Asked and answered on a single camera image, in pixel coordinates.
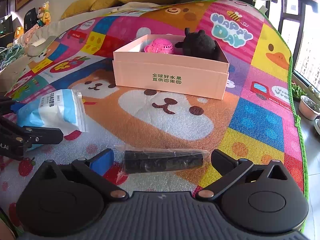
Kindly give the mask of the pink cardboard box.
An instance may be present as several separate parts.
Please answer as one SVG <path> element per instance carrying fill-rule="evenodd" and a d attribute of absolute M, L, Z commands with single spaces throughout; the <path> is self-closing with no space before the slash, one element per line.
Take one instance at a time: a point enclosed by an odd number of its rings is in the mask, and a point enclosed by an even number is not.
<path fill-rule="evenodd" d="M 113 53 L 116 85 L 146 88 L 221 100 L 229 78 L 229 62 L 216 47 L 216 60 L 173 54 L 146 53 L 159 35 L 144 35 Z"/>

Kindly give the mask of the yellow duck plush toy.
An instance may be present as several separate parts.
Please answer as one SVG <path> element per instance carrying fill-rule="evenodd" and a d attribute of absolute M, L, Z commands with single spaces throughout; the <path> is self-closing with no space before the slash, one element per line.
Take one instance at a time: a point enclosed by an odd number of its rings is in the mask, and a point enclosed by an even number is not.
<path fill-rule="evenodd" d="M 38 9 L 37 13 L 37 23 L 39 27 L 48 25 L 51 23 L 51 14 L 49 12 L 49 2 L 43 3 L 41 7 Z"/>

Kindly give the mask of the colourful cartoon play mat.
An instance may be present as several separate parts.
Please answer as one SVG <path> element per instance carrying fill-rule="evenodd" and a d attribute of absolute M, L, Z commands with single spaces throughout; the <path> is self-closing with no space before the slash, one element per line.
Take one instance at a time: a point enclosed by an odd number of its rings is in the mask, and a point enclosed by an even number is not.
<path fill-rule="evenodd" d="M 221 100 L 116 85 L 113 52 L 144 36 L 204 30 L 229 62 Z M 257 9 L 234 0 L 158 9 L 127 9 L 77 24 L 32 59 L 9 90 L 32 102 L 59 89 L 82 93 L 88 131 L 58 145 L 36 146 L 21 161 L 1 158 L 1 207 L 17 232 L 16 203 L 41 162 L 60 164 L 127 144 L 154 148 L 220 149 L 256 164 L 281 160 L 308 191 L 304 143 L 291 93 L 291 51 Z"/>

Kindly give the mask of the blue white snack bag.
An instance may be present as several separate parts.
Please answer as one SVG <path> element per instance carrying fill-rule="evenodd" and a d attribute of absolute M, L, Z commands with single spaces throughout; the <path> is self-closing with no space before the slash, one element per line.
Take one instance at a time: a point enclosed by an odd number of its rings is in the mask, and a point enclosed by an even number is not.
<path fill-rule="evenodd" d="M 17 111 L 18 126 L 58 128 L 63 135 L 74 131 L 87 132 L 82 94 L 77 90 L 60 89 L 22 106 Z"/>

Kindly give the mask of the pink plastic heart strainer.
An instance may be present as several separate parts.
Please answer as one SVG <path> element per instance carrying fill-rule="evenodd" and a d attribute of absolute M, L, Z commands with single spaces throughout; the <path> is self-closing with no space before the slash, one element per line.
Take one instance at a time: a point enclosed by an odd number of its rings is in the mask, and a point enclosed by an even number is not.
<path fill-rule="evenodd" d="M 156 38 L 150 44 L 145 46 L 145 53 L 157 53 L 157 54 L 173 54 L 173 44 L 164 38 Z"/>

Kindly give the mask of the small white flower pot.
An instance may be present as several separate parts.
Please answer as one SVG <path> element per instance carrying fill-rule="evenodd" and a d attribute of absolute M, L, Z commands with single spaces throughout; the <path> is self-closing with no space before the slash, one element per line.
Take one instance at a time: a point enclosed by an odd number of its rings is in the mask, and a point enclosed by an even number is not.
<path fill-rule="evenodd" d="M 299 111 L 305 118 L 313 121 L 319 116 L 319 105 L 305 95 L 300 97 Z"/>

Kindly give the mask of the teal yarn bundle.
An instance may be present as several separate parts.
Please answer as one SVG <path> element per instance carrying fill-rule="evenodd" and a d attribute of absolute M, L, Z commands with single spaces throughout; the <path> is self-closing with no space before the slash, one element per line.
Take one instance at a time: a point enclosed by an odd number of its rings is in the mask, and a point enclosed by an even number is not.
<path fill-rule="evenodd" d="M 1 70 L 24 55 L 24 47 L 21 44 L 13 45 L 10 48 L 1 47 L 0 67 Z"/>

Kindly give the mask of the black roll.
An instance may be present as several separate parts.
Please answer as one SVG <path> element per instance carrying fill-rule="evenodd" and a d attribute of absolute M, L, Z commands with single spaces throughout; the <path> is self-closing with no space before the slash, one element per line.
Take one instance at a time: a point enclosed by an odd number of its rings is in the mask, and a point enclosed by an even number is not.
<path fill-rule="evenodd" d="M 122 154 L 124 174 L 180 172 L 202 168 L 209 160 L 206 150 L 192 148 L 136 148 L 130 145 L 114 147 Z"/>

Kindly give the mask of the black plush toy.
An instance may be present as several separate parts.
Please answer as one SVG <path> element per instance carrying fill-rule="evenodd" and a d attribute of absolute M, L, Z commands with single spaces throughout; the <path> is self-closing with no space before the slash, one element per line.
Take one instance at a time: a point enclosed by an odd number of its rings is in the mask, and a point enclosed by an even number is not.
<path fill-rule="evenodd" d="M 216 43 L 204 30 L 192 33 L 190 28 L 185 28 L 184 34 L 184 40 L 175 44 L 175 48 L 182 49 L 184 56 L 215 60 Z"/>

